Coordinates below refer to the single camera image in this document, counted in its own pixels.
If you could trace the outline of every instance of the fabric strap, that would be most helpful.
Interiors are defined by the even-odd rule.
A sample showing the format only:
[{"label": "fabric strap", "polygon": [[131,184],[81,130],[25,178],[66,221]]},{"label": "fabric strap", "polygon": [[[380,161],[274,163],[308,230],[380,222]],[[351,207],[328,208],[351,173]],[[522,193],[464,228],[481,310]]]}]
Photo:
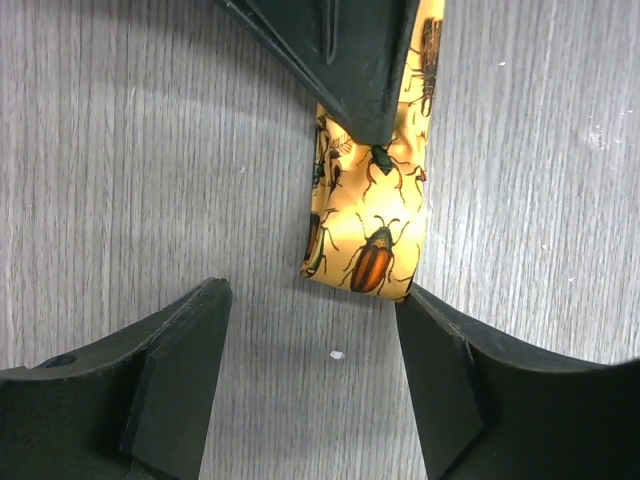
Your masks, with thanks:
[{"label": "fabric strap", "polygon": [[318,105],[301,275],[402,301],[427,231],[425,147],[445,0],[421,0],[389,145],[358,145]]}]

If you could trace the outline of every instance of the beetle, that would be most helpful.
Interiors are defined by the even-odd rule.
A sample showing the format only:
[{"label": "beetle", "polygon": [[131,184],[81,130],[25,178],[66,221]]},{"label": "beetle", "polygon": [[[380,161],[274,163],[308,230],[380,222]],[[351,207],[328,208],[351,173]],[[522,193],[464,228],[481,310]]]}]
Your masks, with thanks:
[{"label": "beetle", "polygon": [[367,180],[369,181],[369,185],[362,193],[362,201],[364,202],[364,197],[367,195],[367,192],[371,188],[371,185],[376,182],[376,180],[371,176],[371,166],[375,165],[378,169],[384,174],[384,176],[388,176],[393,170],[398,172],[398,184],[395,186],[395,189],[400,192],[400,198],[402,199],[402,203],[404,204],[404,196],[402,195],[402,173],[400,172],[400,167],[398,165],[409,165],[411,162],[399,162],[394,157],[389,155],[389,148],[393,144],[393,142],[397,139],[391,140],[391,143],[388,145],[372,145],[369,150],[365,153],[362,160],[360,160],[357,165],[360,165],[362,162],[367,160],[368,154],[370,154],[369,163],[367,165]]},{"label": "beetle", "polygon": [[420,50],[409,48],[409,50],[420,56],[420,69],[415,70],[410,79],[409,85],[404,89],[408,92],[411,89],[411,81],[414,78],[421,78],[423,81],[422,95],[420,98],[410,102],[415,103],[422,100],[422,115],[429,117],[431,115],[431,105],[433,103],[433,94],[436,88],[436,74],[438,72],[438,56],[440,53],[440,37],[442,36],[442,20],[435,18],[427,18],[422,26],[422,34],[420,36]]},{"label": "beetle", "polygon": [[304,256],[304,265],[300,274],[305,278],[313,277],[320,268],[320,264],[322,260],[324,260],[324,273],[327,273],[327,257],[324,254],[324,238],[325,234],[329,238],[329,242],[331,246],[335,249],[336,252],[339,252],[340,249],[336,247],[336,244],[333,242],[333,237],[331,236],[331,232],[327,227],[324,226],[324,223],[329,218],[329,215],[337,212],[338,210],[335,208],[331,208],[327,210],[326,216],[324,220],[320,221],[320,215],[317,213],[312,213],[309,221],[309,237],[307,238],[307,251]]},{"label": "beetle", "polygon": [[[385,282],[391,281],[391,272],[393,271],[395,263],[393,247],[400,241],[402,234],[410,222],[407,222],[402,227],[397,240],[394,242],[390,227],[394,222],[400,222],[400,219],[394,218],[385,224],[384,219],[380,215],[374,215],[373,218],[380,220],[382,226],[373,232],[371,236],[367,237],[362,217],[358,213],[356,213],[356,216],[362,226],[365,244],[358,247],[349,260],[347,267],[343,270],[343,272],[347,274],[339,286],[344,285],[349,275],[351,275],[349,289],[352,292],[370,293],[378,288],[376,295],[380,295],[380,290],[384,287]],[[354,259],[356,259],[355,265],[351,268]]]},{"label": "beetle", "polygon": [[[324,162],[325,154],[329,148],[329,137],[327,132],[327,119],[325,115],[320,115],[316,121],[316,160],[313,162],[313,174],[311,188],[314,196],[317,194],[318,185],[325,177]],[[322,138],[326,139],[326,146],[322,145]]]},{"label": "beetle", "polygon": [[342,164],[340,163],[340,151],[332,148],[329,151],[329,194],[331,194],[340,184],[342,175]]},{"label": "beetle", "polygon": [[331,140],[329,145],[329,194],[331,194],[340,184],[342,175],[342,164],[340,157],[347,155],[353,148],[353,140],[348,133],[340,135]]}]

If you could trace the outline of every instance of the beetle antenna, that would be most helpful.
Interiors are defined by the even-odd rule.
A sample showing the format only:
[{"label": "beetle antenna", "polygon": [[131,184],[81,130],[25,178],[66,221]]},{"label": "beetle antenna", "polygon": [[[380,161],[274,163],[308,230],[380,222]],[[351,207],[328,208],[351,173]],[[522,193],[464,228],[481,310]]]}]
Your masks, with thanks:
[{"label": "beetle antenna", "polygon": [[324,217],[324,220],[322,221],[322,223],[324,224],[324,222],[326,222],[327,219],[329,218],[329,215],[331,215],[332,213],[336,213],[337,211],[338,211],[337,208],[330,208],[330,209],[326,210],[324,212],[325,213],[325,217]]},{"label": "beetle antenna", "polygon": [[384,220],[382,219],[382,217],[380,215],[375,215],[374,218],[379,218],[380,221],[382,222],[382,226],[389,228],[391,226],[391,224],[393,222],[399,222],[400,219],[399,218],[392,218],[389,223],[387,223],[386,225],[384,224]]},{"label": "beetle antenna", "polygon": [[367,238],[367,229],[364,226],[364,221],[362,220],[362,217],[360,216],[360,214],[358,212],[356,212],[356,217],[358,217],[358,220],[360,220],[360,225],[362,225],[362,233],[364,234],[364,239],[366,241],[366,240],[368,240],[368,238]]},{"label": "beetle antenna", "polygon": [[408,221],[407,223],[404,224],[404,227],[402,227],[402,230],[400,230],[400,235],[398,235],[398,239],[395,241],[395,243],[393,245],[396,245],[400,241],[400,239],[402,238],[402,234],[404,233],[405,228],[407,228],[410,223],[411,223],[411,221]]},{"label": "beetle antenna", "polygon": [[356,258],[356,255],[358,255],[358,253],[360,252],[360,250],[362,250],[362,247],[359,247],[354,254],[351,256],[351,260],[349,260],[349,264],[347,265],[347,268],[345,268],[344,270],[342,270],[343,272],[346,272],[347,270],[349,270],[349,268],[351,267],[351,263],[353,262],[353,259]]},{"label": "beetle antenna", "polygon": [[360,165],[362,162],[364,162],[367,159],[367,154],[371,151],[371,149],[368,149],[366,152],[364,152],[364,156],[362,157],[362,160],[360,160],[358,163],[356,163],[356,165]]},{"label": "beetle antenna", "polygon": [[327,232],[328,236],[329,236],[329,241],[331,242],[331,246],[336,250],[336,252],[339,252],[340,249],[338,247],[336,247],[336,244],[333,243],[333,237],[331,236],[331,232],[329,231],[328,228],[326,227],[322,227],[324,229],[325,232]]},{"label": "beetle antenna", "polygon": [[384,218],[382,218],[380,215],[374,215],[373,218],[377,218],[378,220],[380,220],[380,223],[382,223],[383,227],[389,227],[389,225],[391,225],[391,222],[393,222],[393,220],[396,220],[395,218],[393,220],[391,220],[391,222],[389,222],[389,225],[386,225],[384,223]]}]

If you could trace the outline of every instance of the beetle leg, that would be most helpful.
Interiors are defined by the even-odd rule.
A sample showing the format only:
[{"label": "beetle leg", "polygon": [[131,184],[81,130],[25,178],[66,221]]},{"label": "beetle leg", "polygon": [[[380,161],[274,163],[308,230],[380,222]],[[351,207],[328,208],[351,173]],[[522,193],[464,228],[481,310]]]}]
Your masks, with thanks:
[{"label": "beetle leg", "polygon": [[[416,247],[418,247],[418,261],[420,260],[420,244],[416,243]],[[389,281],[391,281],[391,270],[393,269],[393,266],[391,266],[391,268],[389,269]],[[413,277],[415,277],[416,272],[414,271],[412,275],[408,276],[407,278],[396,278],[396,282],[398,283],[402,283],[402,282],[406,282],[407,280],[412,280]]]},{"label": "beetle leg", "polygon": [[[358,212],[356,212],[356,217],[358,217],[358,220],[360,220],[360,225],[362,225],[362,236],[364,237],[364,241],[366,242],[368,238],[367,238],[367,229],[364,228],[364,221],[362,220],[362,217]],[[384,220],[382,220],[382,217],[380,215],[374,215],[373,218],[379,218],[382,221],[382,225],[384,225]]]},{"label": "beetle leg", "polygon": [[358,247],[358,249],[353,253],[353,256],[351,257],[351,260],[349,260],[349,264],[347,265],[347,268],[342,270],[343,272],[346,272],[347,270],[349,270],[351,268],[351,262],[353,262],[353,259],[356,258],[356,255],[358,255],[358,253],[360,253],[360,250],[362,250],[363,248],[364,247]]},{"label": "beetle leg", "polygon": [[393,266],[396,264],[396,257],[391,252],[391,265],[389,266],[389,273],[387,274],[387,280],[391,282],[391,272],[393,272]]},{"label": "beetle leg", "polygon": [[396,157],[392,157],[391,155],[389,155],[389,158],[391,159],[391,162],[395,164],[396,167],[398,165],[411,165],[411,162],[399,162]]},{"label": "beetle leg", "polygon": [[364,202],[364,197],[367,196],[367,192],[369,191],[369,189],[371,188],[371,185],[373,185],[376,182],[369,182],[369,185],[367,186],[367,188],[364,189],[364,192],[362,193],[362,201]]},{"label": "beetle leg", "polygon": [[393,244],[394,246],[400,241],[400,239],[402,238],[402,234],[404,233],[404,229],[407,228],[410,223],[411,221],[408,221],[407,223],[404,224],[404,227],[402,227],[402,230],[400,230],[400,235],[398,235],[398,239]]},{"label": "beetle leg", "polygon": [[347,274],[344,276],[344,278],[342,279],[342,281],[338,286],[341,287],[342,285],[344,285],[344,282],[347,280],[347,278],[349,278],[349,275],[351,275],[352,273],[353,273],[353,268],[347,272]]},{"label": "beetle leg", "polygon": [[378,291],[376,292],[377,296],[380,296],[380,290],[382,290],[382,287],[384,287],[384,282],[387,280],[387,278],[385,276],[382,277],[382,281],[380,282],[380,287],[378,288]]},{"label": "beetle leg", "polygon": [[327,274],[327,256],[326,255],[322,255],[320,257],[320,261],[318,262],[318,268],[320,268],[320,264],[322,263],[322,260],[324,260],[324,274]]},{"label": "beetle leg", "polygon": [[362,157],[362,160],[360,160],[358,163],[356,163],[356,165],[360,165],[362,162],[365,161],[365,159],[367,158],[367,153],[369,153],[371,151],[371,149],[367,150],[364,154],[364,157]]},{"label": "beetle leg", "polygon": [[411,76],[409,77],[409,85],[407,85],[407,87],[403,89],[405,92],[411,90],[411,83],[413,83],[414,78],[424,77],[424,72],[422,70],[417,70],[415,68],[411,68],[410,70],[413,72],[413,74],[411,74]]},{"label": "beetle leg", "polygon": [[335,243],[333,243],[333,237],[331,236],[331,232],[329,231],[329,229],[326,228],[326,227],[322,227],[322,229],[327,233],[327,235],[329,237],[329,241],[331,242],[331,246],[335,249],[336,252],[339,252],[340,249],[338,247],[336,247]]}]

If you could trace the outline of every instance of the insect print fabric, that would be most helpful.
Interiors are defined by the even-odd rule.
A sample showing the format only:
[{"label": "insect print fabric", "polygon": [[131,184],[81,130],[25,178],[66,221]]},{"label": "insect print fabric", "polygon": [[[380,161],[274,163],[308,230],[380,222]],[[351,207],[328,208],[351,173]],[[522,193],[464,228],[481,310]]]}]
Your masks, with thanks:
[{"label": "insect print fabric", "polygon": [[391,143],[359,145],[316,110],[309,234],[301,275],[402,301],[427,231],[425,149],[444,0],[422,0],[407,55]]}]

